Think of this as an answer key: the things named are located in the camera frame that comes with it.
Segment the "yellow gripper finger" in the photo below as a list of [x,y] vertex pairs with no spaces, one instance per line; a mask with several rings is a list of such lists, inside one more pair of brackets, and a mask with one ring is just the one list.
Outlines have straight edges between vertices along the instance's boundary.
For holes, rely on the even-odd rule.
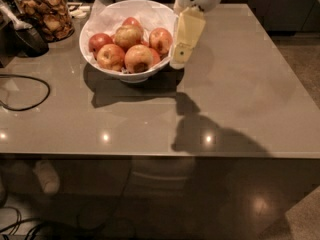
[[198,6],[187,7],[179,13],[170,50],[172,68],[182,69],[185,66],[197,46],[205,25],[204,13]]

